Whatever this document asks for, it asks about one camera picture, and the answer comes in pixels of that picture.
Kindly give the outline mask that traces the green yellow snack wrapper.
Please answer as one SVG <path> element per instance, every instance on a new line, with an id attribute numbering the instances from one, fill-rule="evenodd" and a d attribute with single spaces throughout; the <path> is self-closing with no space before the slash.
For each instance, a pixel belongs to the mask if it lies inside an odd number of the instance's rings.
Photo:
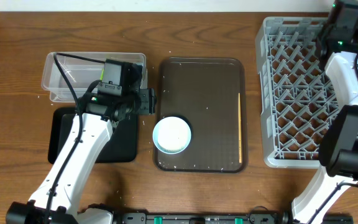
<path id="1" fill-rule="evenodd" d="M 100 80 L 103 80 L 103 77 L 104 77 L 104 68 L 103 68 L 102 71 L 101 71 Z"/>

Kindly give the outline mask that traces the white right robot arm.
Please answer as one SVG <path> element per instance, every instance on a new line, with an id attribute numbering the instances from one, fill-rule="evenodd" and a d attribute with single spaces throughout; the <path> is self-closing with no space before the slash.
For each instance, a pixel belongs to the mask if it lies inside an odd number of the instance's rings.
<path id="1" fill-rule="evenodd" d="M 335 201 L 358 188 L 358 1 L 334 1 L 316 38 L 339 112 L 319 145 L 319 167 L 282 223 L 322 223 Z"/>

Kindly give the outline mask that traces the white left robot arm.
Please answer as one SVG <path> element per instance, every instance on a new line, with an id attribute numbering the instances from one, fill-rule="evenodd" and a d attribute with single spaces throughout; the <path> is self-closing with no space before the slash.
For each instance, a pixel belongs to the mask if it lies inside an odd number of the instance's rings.
<path id="1" fill-rule="evenodd" d="M 27 203 L 12 202 L 6 223 L 114 223 L 113 211 L 102 205 L 79 211 L 84 187 L 118 123 L 133 114 L 154 114 L 156 99 L 152 89 L 141 89 L 139 65 L 102 63 L 101 78 L 83 96 L 73 96 L 76 115 L 50 172 Z"/>

